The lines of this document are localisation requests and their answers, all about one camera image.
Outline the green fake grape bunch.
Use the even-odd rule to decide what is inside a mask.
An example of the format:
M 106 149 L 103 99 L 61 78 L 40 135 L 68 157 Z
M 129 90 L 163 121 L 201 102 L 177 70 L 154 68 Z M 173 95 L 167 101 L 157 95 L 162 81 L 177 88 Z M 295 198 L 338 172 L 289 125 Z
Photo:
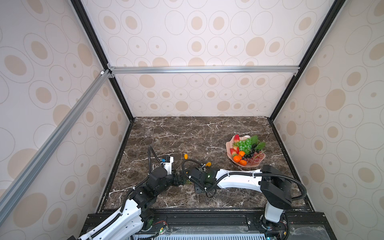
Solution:
M 234 139 L 233 139 L 233 147 L 234 146 L 239 147 L 240 151 L 244 151 L 244 149 L 247 148 L 247 146 L 252 146 L 252 145 L 256 145 L 255 150 L 257 152 L 260 152 L 265 148 L 266 143 L 261 142 L 257 135 L 254 135 L 252 137 L 245 137 L 244 139 L 240 137 L 240 141 L 237 143 L 234 143 Z

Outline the black fake grape bunch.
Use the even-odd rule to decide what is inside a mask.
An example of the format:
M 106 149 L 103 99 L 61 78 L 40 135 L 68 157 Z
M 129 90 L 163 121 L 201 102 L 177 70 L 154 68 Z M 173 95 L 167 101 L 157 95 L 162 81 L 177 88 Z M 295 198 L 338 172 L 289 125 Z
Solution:
M 256 145 L 247 146 L 247 148 L 244 149 L 245 154 L 243 155 L 243 160 L 248 161 L 249 159 L 252 159 L 255 153 L 257 152 L 255 148 Z

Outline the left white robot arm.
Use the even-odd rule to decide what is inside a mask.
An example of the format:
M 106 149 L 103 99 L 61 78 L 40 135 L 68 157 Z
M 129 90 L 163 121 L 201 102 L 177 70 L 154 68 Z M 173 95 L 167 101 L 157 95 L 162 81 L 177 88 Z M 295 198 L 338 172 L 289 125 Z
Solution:
M 154 157 L 160 166 L 150 168 L 148 176 L 127 193 L 121 207 L 101 224 L 80 236 L 79 240 L 127 240 L 152 225 L 153 217 L 149 208 L 156 202 L 157 196 L 171 186 L 186 183 L 182 173 L 172 169 L 174 157 Z

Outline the red fake grape bunch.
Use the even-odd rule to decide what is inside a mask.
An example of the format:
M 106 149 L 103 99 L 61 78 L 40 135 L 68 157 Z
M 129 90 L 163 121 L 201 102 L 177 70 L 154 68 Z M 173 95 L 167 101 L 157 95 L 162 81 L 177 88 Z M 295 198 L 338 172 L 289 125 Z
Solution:
M 250 165 L 258 165 L 265 157 L 264 152 L 255 152 L 250 158 L 247 158 L 247 163 Z

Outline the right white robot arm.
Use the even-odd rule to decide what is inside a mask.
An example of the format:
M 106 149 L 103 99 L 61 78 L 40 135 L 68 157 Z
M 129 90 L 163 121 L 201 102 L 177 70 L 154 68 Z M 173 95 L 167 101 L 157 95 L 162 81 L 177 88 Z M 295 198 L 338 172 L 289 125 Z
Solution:
M 279 223 L 284 211 L 292 208 L 293 201 L 307 196 L 304 184 L 282 175 L 270 165 L 254 171 L 229 171 L 187 159 L 182 162 L 182 172 L 199 191 L 210 197 L 218 189 L 246 189 L 262 193 L 267 200 L 262 217 L 266 224 Z

